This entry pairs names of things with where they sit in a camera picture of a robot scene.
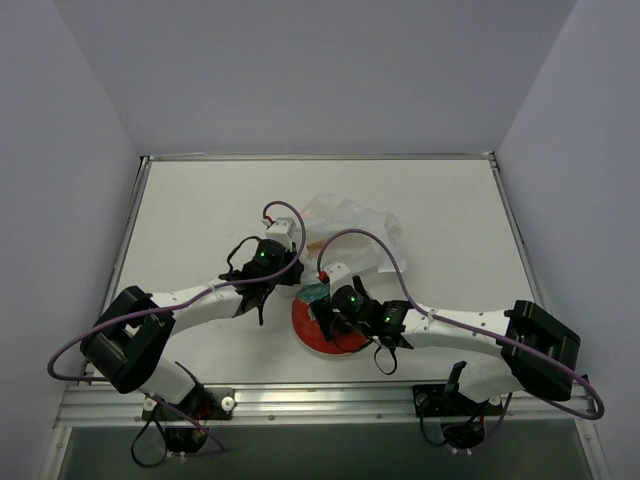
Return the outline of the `white translucent plastic bag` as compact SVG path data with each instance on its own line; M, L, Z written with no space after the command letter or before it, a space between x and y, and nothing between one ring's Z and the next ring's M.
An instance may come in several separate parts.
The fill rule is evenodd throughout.
M360 205L332 193L315 195L301 210L306 226L306 246L300 261L304 265L302 282L317 281L317 266L334 262L345 264L353 273L373 270L392 273L406 270L402 248L403 229L397 216Z

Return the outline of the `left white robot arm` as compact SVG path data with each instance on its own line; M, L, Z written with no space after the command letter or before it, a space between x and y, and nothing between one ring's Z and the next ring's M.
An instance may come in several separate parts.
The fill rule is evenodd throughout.
M258 311L278 285L300 283L304 266L296 244L260 239L252 259L220 276L221 283L169 293L123 290L96 322L104 328L80 343L84 357L120 393L159 397L179 419L194 417L202 405L197 379L163 356L171 336L218 319Z

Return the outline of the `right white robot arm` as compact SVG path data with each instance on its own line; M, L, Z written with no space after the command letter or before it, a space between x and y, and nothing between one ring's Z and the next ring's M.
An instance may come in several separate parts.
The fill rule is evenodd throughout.
M358 333L390 352L447 348L482 355L479 364L463 360L452 370L454 381L443 391L455 412L515 391L547 401L571 397L581 339L533 302L484 312L380 302L353 277L312 301L310 310L327 338L335 331Z

